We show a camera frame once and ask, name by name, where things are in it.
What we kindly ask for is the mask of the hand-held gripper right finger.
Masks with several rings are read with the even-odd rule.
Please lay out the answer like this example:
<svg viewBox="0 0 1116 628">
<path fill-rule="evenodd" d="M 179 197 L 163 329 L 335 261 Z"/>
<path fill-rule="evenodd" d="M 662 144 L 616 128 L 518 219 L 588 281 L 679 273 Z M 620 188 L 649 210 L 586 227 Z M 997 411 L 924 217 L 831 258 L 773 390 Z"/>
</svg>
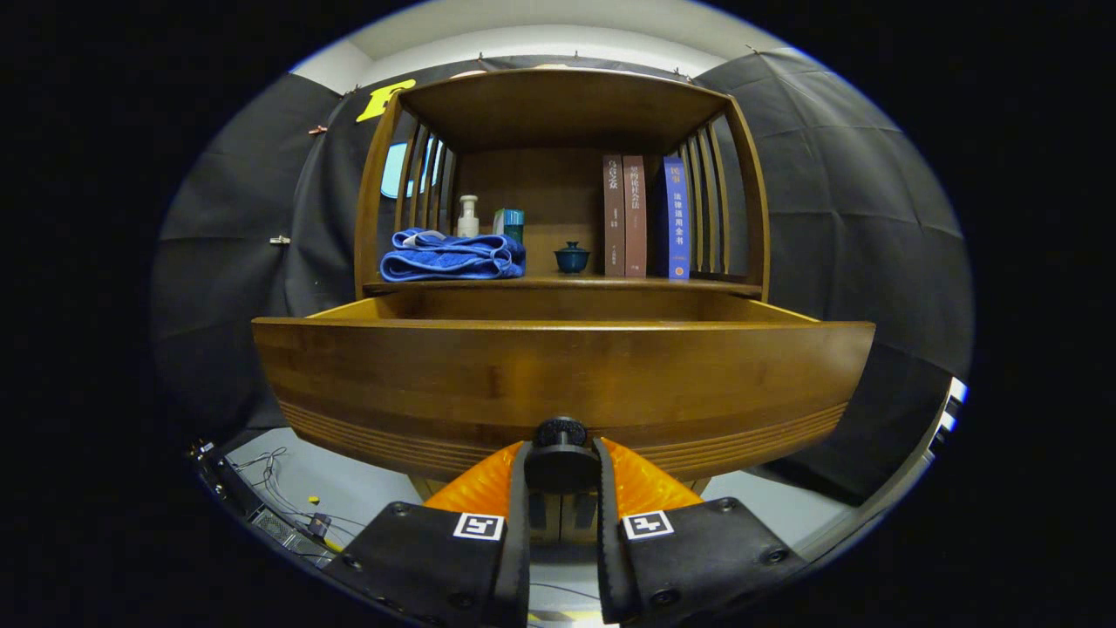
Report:
<svg viewBox="0 0 1116 628">
<path fill-rule="evenodd" d="M 705 501 L 617 442 L 599 456 L 602 616 L 622 627 L 749 627 L 806 560 L 738 497 Z"/>
</svg>

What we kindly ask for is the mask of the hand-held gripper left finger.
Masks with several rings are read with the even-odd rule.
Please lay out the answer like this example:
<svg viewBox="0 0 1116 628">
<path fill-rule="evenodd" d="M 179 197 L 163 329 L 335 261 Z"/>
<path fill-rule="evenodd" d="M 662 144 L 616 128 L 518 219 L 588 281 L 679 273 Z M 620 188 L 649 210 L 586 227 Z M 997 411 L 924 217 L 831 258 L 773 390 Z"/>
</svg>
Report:
<svg viewBox="0 0 1116 628">
<path fill-rule="evenodd" d="M 324 574 L 391 627 L 523 627 L 529 599 L 526 441 L 419 505 L 391 502 Z"/>
</svg>

